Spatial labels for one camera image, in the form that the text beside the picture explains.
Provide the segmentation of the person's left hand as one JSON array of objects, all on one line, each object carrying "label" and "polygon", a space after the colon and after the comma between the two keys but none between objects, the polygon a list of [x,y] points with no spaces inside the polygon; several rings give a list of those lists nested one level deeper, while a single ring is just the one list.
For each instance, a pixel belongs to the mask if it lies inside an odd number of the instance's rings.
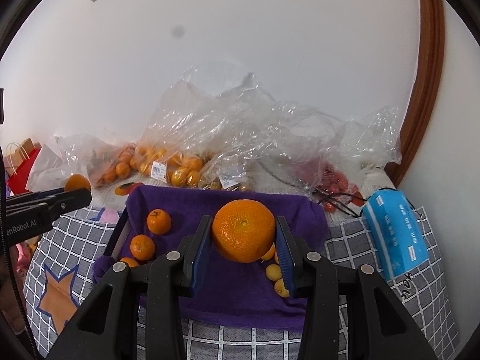
[{"label": "person's left hand", "polygon": [[[16,246],[10,248],[10,259],[12,263],[13,275],[11,275],[7,268],[5,256],[1,256],[1,291],[0,291],[0,306],[8,325],[15,334],[20,334],[25,329],[24,318],[21,311],[25,309],[25,299],[21,291],[23,282],[20,274],[16,270],[18,263],[19,252]],[[16,300],[16,295],[12,286],[12,279],[15,279],[19,288],[19,298],[21,300],[21,307]]]}]

